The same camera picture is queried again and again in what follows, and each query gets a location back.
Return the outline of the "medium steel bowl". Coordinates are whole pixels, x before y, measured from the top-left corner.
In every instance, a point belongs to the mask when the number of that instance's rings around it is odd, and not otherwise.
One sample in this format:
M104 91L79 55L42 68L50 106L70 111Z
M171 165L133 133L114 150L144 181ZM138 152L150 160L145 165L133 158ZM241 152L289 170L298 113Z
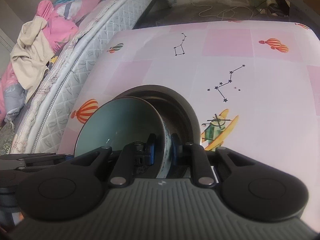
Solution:
M189 102L176 91L159 85L143 85L126 90L116 96L141 98L151 104L161 116L169 135L158 135L155 154L164 149L166 142L170 150L163 157L155 157L153 166L140 167L136 170L136 178L188 178L190 171L183 166L174 166L172 161L171 136L177 134L181 143L200 143L200 125Z

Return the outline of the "pink patterned tablecloth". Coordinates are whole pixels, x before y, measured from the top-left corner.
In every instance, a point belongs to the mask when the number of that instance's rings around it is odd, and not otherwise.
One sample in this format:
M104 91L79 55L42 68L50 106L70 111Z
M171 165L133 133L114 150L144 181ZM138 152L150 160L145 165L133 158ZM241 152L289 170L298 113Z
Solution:
M303 219L319 229L319 38L301 23L222 21L121 31L102 50L72 109L60 153L74 151L84 104L141 85L168 87L223 146L302 180Z

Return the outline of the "cream garment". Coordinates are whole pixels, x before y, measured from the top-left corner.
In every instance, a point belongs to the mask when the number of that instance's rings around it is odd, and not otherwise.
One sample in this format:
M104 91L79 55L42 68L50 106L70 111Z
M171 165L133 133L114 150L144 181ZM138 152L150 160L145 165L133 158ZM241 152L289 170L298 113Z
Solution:
M42 31L46 25L47 21L40 16L22 25L17 43L10 53L17 80L27 91L26 101L39 87L48 70L46 64L55 54Z

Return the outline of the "white quilted mattress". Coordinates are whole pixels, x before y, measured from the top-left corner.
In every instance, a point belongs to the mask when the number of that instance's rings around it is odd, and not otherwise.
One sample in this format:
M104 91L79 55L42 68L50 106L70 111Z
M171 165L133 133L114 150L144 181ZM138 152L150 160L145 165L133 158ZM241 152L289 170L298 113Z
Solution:
M119 31L132 29L155 0L101 0L57 52L39 89L12 124L1 129L1 154L56 152L80 91Z

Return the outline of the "teal ceramic bowl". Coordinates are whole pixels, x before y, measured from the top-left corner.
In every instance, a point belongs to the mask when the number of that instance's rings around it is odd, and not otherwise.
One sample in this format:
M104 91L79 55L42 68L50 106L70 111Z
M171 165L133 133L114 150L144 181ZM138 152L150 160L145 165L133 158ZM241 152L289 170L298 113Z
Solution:
M81 156L101 146L119 151L132 142L146 145L152 134L156 136L151 144L153 164L144 174L163 179L171 166L171 135L157 109L137 97L114 99L97 109L80 130L74 156Z

